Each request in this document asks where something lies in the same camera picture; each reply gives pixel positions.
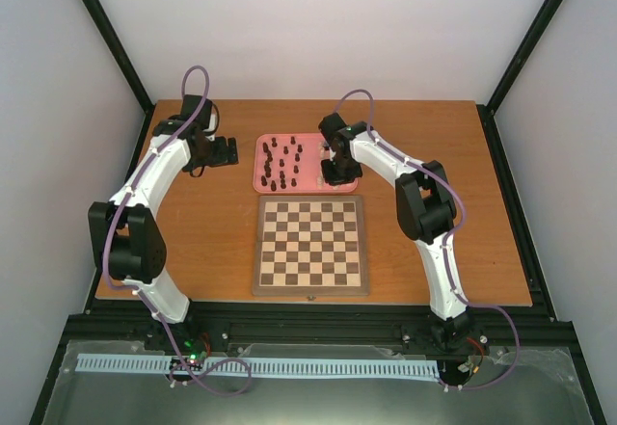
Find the wooden table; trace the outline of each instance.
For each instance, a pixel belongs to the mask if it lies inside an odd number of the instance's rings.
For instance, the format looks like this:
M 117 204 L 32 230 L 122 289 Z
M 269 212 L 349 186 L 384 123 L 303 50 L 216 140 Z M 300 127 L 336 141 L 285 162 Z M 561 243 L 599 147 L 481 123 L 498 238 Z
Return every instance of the wooden table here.
M 194 300 L 305 302 L 297 297 L 255 297 L 251 293 L 258 194 L 253 189 L 255 141 L 264 133 L 317 132 L 333 101 L 217 100 L 218 134 L 235 137 L 240 164 L 207 169 L 195 179 L 180 174 L 158 212 L 168 249 L 167 269 Z M 177 114 L 179 100 L 159 101 L 152 127 Z M 347 122 L 366 120 L 368 104 L 345 103 Z M 376 129 L 402 151 L 438 160 L 468 210 L 456 235 L 461 281 L 473 302 L 531 305 L 496 175 L 473 102 L 378 101 Z M 370 273 L 367 297 L 318 298 L 317 302 L 427 304 L 428 284 L 416 246 L 396 222 L 394 191 L 370 170 L 355 194 L 364 201 Z M 98 298 L 130 298 L 101 283 Z

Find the purple cable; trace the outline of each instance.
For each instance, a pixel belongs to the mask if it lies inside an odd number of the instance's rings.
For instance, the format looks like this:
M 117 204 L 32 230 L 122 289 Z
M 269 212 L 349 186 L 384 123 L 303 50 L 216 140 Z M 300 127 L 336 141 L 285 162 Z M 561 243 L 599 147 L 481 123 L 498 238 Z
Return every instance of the purple cable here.
M 373 141 L 378 147 L 380 147 L 381 149 L 383 149 L 385 152 L 387 152 L 389 155 L 391 155 L 392 157 L 394 157 L 396 160 L 403 162 L 403 164 L 406 164 L 407 166 L 418 170 L 419 172 L 433 178 L 436 182 L 440 183 L 445 190 L 447 190 L 447 192 L 454 198 L 454 200 L 456 201 L 456 203 L 458 203 L 459 208 L 461 210 L 461 221 L 459 222 L 458 225 L 456 225 L 455 227 L 453 227 L 450 231 L 447 232 L 447 234 L 443 237 L 443 241 L 442 241 L 442 247 L 443 247 L 443 263 L 445 264 L 445 271 L 447 273 L 447 279 L 450 283 L 450 289 L 452 291 L 452 293 L 454 293 L 454 295 L 456 295 L 456 298 L 459 299 L 459 301 L 461 303 L 463 303 L 464 305 L 468 305 L 470 307 L 477 307 L 477 308 L 487 308 L 487 309 L 494 309 L 495 311 L 499 311 L 501 314 L 503 314 L 503 317 L 505 317 L 505 319 L 508 321 L 508 324 L 510 324 L 510 328 L 512 329 L 512 334 L 514 335 L 514 343 L 516 345 L 516 354 L 514 356 L 514 361 L 512 362 L 512 364 L 510 364 L 510 367 L 508 367 L 508 369 L 499 377 L 497 377 L 494 380 L 491 380 L 490 382 L 487 382 L 483 385 L 478 385 L 478 386 L 464 386 L 462 387 L 462 389 L 467 390 L 467 391 L 473 391 L 473 390 L 478 390 L 478 389 L 484 389 L 486 387 L 498 384 L 499 382 L 502 382 L 504 379 L 506 379 L 513 371 L 514 368 L 516 367 L 517 363 L 519 362 L 519 356 L 521 353 L 521 343 L 519 340 L 519 332 L 517 331 L 516 326 L 514 325 L 514 321 L 512 320 L 512 317 L 510 317 L 510 315 L 506 312 L 505 309 L 503 309 L 501 306 L 499 305 L 482 305 L 482 304 L 476 304 L 476 303 L 471 303 L 470 301 L 468 301 L 466 298 L 464 298 L 458 291 L 456 288 L 456 284 L 454 283 L 454 277 L 452 276 L 452 270 L 450 269 L 450 262 L 448 259 L 448 254 L 447 254 L 447 240 L 452 237 L 454 235 L 454 232 L 456 232 L 457 230 L 459 230 L 461 227 L 463 227 L 463 225 L 465 224 L 466 220 L 467 220 L 467 210 L 465 208 L 465 206 L 463 205 L 463 201 L 461 200 L 461 198 L 459 197 L 459 195 L 456 193 L 456 191 L 454 191 L 454 189 L 452 189 L 452 187 L 443 179 L 441 179 L 439 176 L 437 176 L 436 174 L 429 172 L 428 170 L 426 170 L 424 167 L 422 167 L 421 165 L 418 165 L 414 162 L 411 162 L 409 160 L 405 160 L 403 157 L 401 157 L 398 153 L 396 153 L 395 151 L 391 150 L 388 146 L 385 146 L 383 144 L 381 144 L 378 140 L 376 140 L 375 136 L 373 135 L 373 119 L 375 118 L 375 101 L 373 99 L 372 94 L 367 91 L 367 90 L 353 90 L 350 91 L 349 93 L 347 93 L 346 95 L 344 95 L 339 102 L 337 103 L 337 105 L 335 106 L 335 112 L 338 112 L 338 110 L 340 109 L 341 105 L 343 104 L 343 102 L 345 102 L 345 100 L 347 100 L 347 98 L 353 94 L 356 93 L 363 93 L 366 94 L 366 96 L 368 97 L 369 100 L 369 104 L 370 104 L 370 110 L 369 110 L 369 115 L 368 115 L 368 123 L 366 124 L 366 133 L 368 134 L 368 137 L 371 139 L 371 141 Z
M 156 148 L 156 151 L 158 153 L 161 153 L 165 147 L 167 147 L 169 144 L 171 144 L 173 141 L 175 141 L 175 139 L 177 138 L 177 136 L 186 129 L 186 127 L 191 124 L 193 122 L 193 120 L 197 117 L 197 115 L 200 113 L 201 109 L 203 108 L 203 105 L 205 104 L 205 100 L 207 99 L 208 96 L 208 92 L 210 91 L 210 76 L 208 75 L 207 70 L 203 67 L 203 66 L 192 66 L 190 67 L 188 70 L 186 70 L 186 73 L 184 74 L 184 78 L 182 78 L 182 97 L 184 97 L 185 95 L 185 91 L 186 91 L 186 81 L 189 78 L 189 75 L 194 71 L 194 70 L 200 70 L 203 73 L 203 77 L 205 78 L 205 88 L 203 90 L 203 96 L 201 97 L 200 103 L 198 104 L 197 108 L 195 109 L 195 112 L 193 112 L 193 114 L 191 115 L 191 117 L 189 117 L 188 120 L 186 120 L 184 122 L 184 124 L 182 124 L 182 126 L 180 126 L 174 134 L 172 134 L 167 140 L 165 140 L 165 142 L 163 144 L 161 144 L 159 147 Z M 137 186 L 139 185 L 139 182 L 141 181 L 142 177 L 144 177 L 144 174 L 146 173 L 147 169 L 149 168 L 149 166 L 152 164 L 152 162 L 154 161 L 154 159 L 156 158 L 156 154 L 152 153 L 144 162 L 144 164 L 141 166 L 141 168 L 136 172 L 135 176 L 133 177 L 133 180 L 130 183 L 130 188 L 132 191 L 135 191 L 135 189 L 137 188 Z M 118 222 L 120 221 L 120 216 L 122 214 L 122 211 L 124 211 L 124 208 L 126 207 L 126 205 L 128 204 L 129 199 L 131 198 L 131 193 L 127 192 L 124 197 L 122 198 L 120 204 L 118 205 L 118 208 L 116 209 L 116 213 L 114 214 L 113 218 L 112 218 L 112 222 L 109 226 L 109 231 L 107 232 L 107 237 L 105 239 L 105 245 L 103 247 L 103 256 L 102 256 L 102 276 L 105 279 L 105 282 L 107 283 L 107 286 L 109 286 L 109 288 L 113 289 L 113 290 L 123 290 L 123 289 L 131 289 L 134 290 L 137 295 L 139 296 L 139 298 L 142 300 L 142 302 L 144 302 L 144 305 L 146 305 L 146 307 L 149 309 L 149 311 L 152 314 L 157 314 L 158 313 L 158 309 L 156 309 L 156 307 L 154 307 L 154 305 L 151 303 L 151 301 L 148 299 L 148 297 L 140 290 L 139 287 L 135 286 L 135 285 L 115 285 L 112 280 L 111 277 L 109 276 L 109 255 L 111 252 L 111 248 L 112 248 L 112 241 L 114 240 L 114 234 L 116 233 L 116 227 L 118 227 Z M 159 322 L 163 325 L 163 328 L 165 329 L 165 333 L 167 334 L 167 337 L 170 339 L 170 342 L 172 343 L 172 347 L 174 348 L 175 354 L 178 356 L 178 359 L 180 360 L 180 364 L 182 365 L 182 367 L 184 367 L 184 369 L 186 370 L 186 372 L 189 374 L 189 376 L 191 376 L 191 378 L 193 379 L 191 381 L 197 383 L 199 386 L 201 386 L 203 389 L 209 391 L 212 394 L 215 394 L 217 396 L 222 396 L 222 397 L 229 397 L 229 396 L 236 396 L 238 394 L 242 394 L 244 391 L 246 391 L 249 386 L 251 385 L 252 382 L 252 373 L 251 373 L 251 366 L 249 364 L 247 364 L 246 361 L 244 361 L 243 359 L 224 359 L 221 360 L 219 362 L 216 362 L 215 364 L 213 364 L 209 369 L 207 369 L 206 371 L 202 372 L 199 376 L 196 376 L 193 371 L 190 369 L 189 365 L 186 363 L 186 360 L 184 360 L 184 356 L 182 355 L 180 349 L 177 346 L 177 343 L 175 342 L 175 338 L 174 338 L 174 334 L 172 333 L 172 329 L 170 328 L 168 322 L 165 320 L 165 318 L 163 316 L 159 316 Z M 244 385 L 242 386 L 242 388 L 240 388 L 237 391 L 233 391 L 231 393 L 224 393 L 222 391 L 218 391 L 208 385 L 203 384 L 200 381 L 200 378 L 206 376 L 207 374 L 209 374 L 210 372 L 212 372 L 213 370 L 217 369 L 218 367 L 220 367 L 223 364 L 226 364 L 228 362 L 238 362 L 239 364 L 241 364 L 242 366 L 244 366 L 244 368 L 247 370 L 247 374 L 248 374 L 248 378 L 247 378 L 247 382 L 244 383 Z

